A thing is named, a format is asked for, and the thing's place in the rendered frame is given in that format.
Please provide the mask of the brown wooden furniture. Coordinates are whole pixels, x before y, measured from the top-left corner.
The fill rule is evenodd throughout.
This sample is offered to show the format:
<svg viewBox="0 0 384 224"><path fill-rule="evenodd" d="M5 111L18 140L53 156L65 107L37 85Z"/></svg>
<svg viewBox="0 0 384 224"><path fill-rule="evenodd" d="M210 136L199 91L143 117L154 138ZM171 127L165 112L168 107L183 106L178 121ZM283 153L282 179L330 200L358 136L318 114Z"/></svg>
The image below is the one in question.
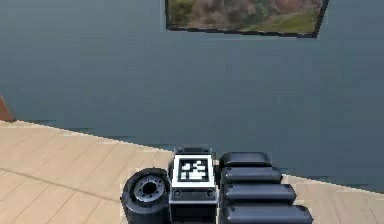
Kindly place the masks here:
<svg viewBox="0 0 384 224"><path fill-rule="evenodd" d="M14 122L15 118L7 106L5 99L0 95L0 121Z"/></svg>

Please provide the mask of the black framed landscape picture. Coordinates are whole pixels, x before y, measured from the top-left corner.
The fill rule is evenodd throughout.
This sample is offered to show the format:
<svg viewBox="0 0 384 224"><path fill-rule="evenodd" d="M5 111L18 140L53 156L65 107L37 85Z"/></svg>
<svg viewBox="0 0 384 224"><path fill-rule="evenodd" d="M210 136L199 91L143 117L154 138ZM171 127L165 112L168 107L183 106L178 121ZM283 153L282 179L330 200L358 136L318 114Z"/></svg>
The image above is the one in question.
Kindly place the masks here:
<svg viewBox="0 0 384 224"><path fill-rule="evenodd" d="M329 0L165 0L166 29L316 39Z"/></svg>

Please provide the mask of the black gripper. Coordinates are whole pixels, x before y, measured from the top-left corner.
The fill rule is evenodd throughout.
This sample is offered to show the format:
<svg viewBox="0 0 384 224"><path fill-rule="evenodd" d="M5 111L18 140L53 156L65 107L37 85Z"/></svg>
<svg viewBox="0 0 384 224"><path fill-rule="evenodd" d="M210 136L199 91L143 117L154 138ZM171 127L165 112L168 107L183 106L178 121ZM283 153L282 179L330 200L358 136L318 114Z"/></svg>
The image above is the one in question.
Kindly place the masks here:
<svg viewBox="0 0 384 224"><path fill-rule="evenodd" d="M127 224L170 224L167 171L145 168L125 183L120 197Z"/></svg>

